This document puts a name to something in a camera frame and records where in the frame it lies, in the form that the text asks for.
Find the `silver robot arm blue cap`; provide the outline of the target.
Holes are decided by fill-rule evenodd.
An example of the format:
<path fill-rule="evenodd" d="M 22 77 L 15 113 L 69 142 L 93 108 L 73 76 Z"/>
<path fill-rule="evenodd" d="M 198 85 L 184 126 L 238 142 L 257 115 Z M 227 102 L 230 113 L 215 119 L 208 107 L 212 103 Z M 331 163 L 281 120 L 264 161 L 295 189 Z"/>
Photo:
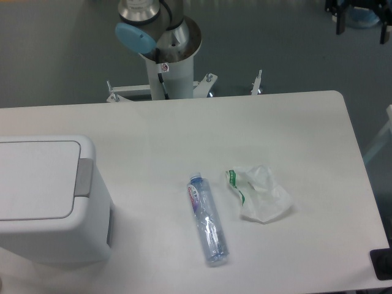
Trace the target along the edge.
<path fill-rule="evenodd" d="M 156 63 L 193 57 L 202 44 L 201 30 L 184 14 L 183 1 L 120 1 L 118 40 Z"/>

